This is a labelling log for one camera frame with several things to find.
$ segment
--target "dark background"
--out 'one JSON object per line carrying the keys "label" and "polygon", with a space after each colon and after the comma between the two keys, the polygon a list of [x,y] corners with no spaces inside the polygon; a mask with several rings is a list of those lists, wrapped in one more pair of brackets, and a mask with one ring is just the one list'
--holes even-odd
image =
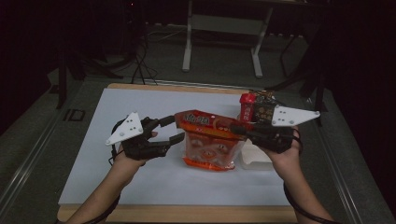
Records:
{"label": "dark background", "polygon": [[[46,75],[58,66],[60,36],[92,57],[103,56],[105,43],[97,37],[97,28],[103,30],[108,24],[93,18],[94,2],[100,1],[1,1],[0,133],[50,88]],[[396,33],[396,4],[380,0],[335,1],[334,5],[332,12],[319,19],[323,27],[311,59],[326,71],[326,87],[332,91],[396,215],[396,62],[392,35]],[[186,23],[187,1],[148,0],[143,7],[149,24]],[[300,21],[318,18],[315,10],[298,8],[280,7],[271,20],[270,32],[289,35]],[[230,11],[260,16],[240,7],[220,13]],[[134,16],[131,20],[138,26],[141,17]],[[106,33],[119,36],[117,31]],[[140,36],[141,30],[133,33]]]}

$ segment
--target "forearm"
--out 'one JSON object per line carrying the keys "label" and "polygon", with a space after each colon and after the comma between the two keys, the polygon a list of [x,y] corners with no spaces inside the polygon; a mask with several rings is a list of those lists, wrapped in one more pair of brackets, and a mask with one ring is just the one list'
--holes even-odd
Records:
{"label": "forearm", "polygon": [[112,167],[101,184],[66,223],[80,224],[99,217],[119,197],[126,184],[125,178]]}
{"label": "forearm", "polygon": [[[294,173],[293,176],[288,176],[284,181],[287,189],[289,190],[290,196],[307,213],[316,217],[332,220],[332,217],[320,203],[301,171]],[[317,223],[297,211],[296,216],[298,223]]]}

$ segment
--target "gray floor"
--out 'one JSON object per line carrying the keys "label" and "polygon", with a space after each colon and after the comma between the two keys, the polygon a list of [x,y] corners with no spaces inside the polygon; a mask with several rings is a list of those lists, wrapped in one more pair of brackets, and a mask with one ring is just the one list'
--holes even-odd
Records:
{"label": "gray floor", "polygon": [[[213,41],[215,39],[213,34],[197,33],[193,39],[191,70],[189,73],[184,73],[181,71],[185,47],[185,33],[182,30],[182,27],[160,27],[155,28],[155,31],[160,33],[153,33],[149,36],[145,57],[148,70],[143,70],[147,83],[155,84],[155,80],[163,85],[177,82],[177,84],[185,85],[209,85],[210,87],[221,85],[229,88],[262,89],[285,80],[278,57],[288,39],[269,36],[264,40],[260,53],[264,78],[257,79],[254,77],[249,54],[249,46],[255,44],[254,38],[216,35],[217,41]],[[285,60],[289,71],[300,61],[305,48],[305,42],[297,39],[287,52]],[[1,223],[54,223],[56,221],[59,197],[103,88],[113,82],[131,82],[135,68],[136,64],[133,63],[128,67],[114,70],[116,74],[124,76],[122,80],[103,77],[87,68],[89,75],[83,82],[68,79],[69,98],[63,109],[55,109],[57,95],[45,93],[1,136],[0,190],[8,192],[7,197],[3,194],[0,204],[2,205]],[[50,79],[55,83],[56,74],[57,71],[49,74]],[[135,82],[142,83],[142,80],[137,77]],[[301,83],[296,83],[282,92],[293,95],[297,101],[301,102],[302,99],[297,94],[300,86]],[[297,101],[288,103],[293,105],[297,104]],[[326,91],[325,105],[330,112],[324,116],[324,121],[329,125],[321,131],[315,131],[316,129],[311,127],[313,124],[303,127],[306,133],[318,136],[318,138],[305,139],[305,141],[309,146],[326,145],[330,148],[349,149],[348,152],[338,154],[338,150],[335,150],[334,155],[331,154],[330,157],[341,163],[350,164],[353,169],[347,166],[334,168],[328,165],[326,158],[329,155],[325,150],[308,150],[302,160],[310,183],[329,211],[343,223],[393,222],[394,219],[378,193],[373,179],[367,173],[365,164],[361,163],[362,158],[356,150],[356,142],[328,91]],[[64,120],[67,109],[86,111],[84,120],[80,122]],[[323,135],[341,140],[323,142],[320,140]],[[348,153],[348,157],[344,157],[343,153]],[[26,158],[36,158],[36,162],[25,162]],[[341,173],[352,173],[354,177],[345,180],[343,175],[334,176],[332,175],[334,169],[341,169],[341,171],[338,170]],[[12,182],[13,176],[21,180],[19,185]],[[352,186],[351,189],[337,188],[334,183],[340,181],[348,183],[353,181],[363,183],[364,181],[367,187],[363,190],[362,184],[359,184]],[[350,205],[350,201],[343,193],[349,190],[354,190],[350,197],[359,208],[358,214],[353,214],[353,212],[351,214],[350,211],[354,209],[346,208],[346,205]]]}

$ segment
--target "chip bag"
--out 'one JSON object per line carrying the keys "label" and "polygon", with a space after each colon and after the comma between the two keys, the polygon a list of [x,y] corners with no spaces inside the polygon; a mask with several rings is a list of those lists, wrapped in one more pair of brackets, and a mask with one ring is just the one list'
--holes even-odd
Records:
{"label": "chip bag", "polygon": [[233,160],[246,141],[244,135],[230,131],[237,119],[199,110],[180,112],[175,118],[186,133],[183,160],[187,165],[212,171],[234,169]]}

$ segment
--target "orange snack bag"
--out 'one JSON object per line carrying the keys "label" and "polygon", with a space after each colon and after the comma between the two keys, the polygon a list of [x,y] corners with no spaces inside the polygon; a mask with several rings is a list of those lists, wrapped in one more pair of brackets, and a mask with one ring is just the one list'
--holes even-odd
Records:
{"label": "orange snack bag", "polygon": [[246,140],[230,131],[237,119],[199,110],[180,112],[175,118],[177,127],[186,132],[183,160],[187,165],[213,171],[234,169],[233,160]]}

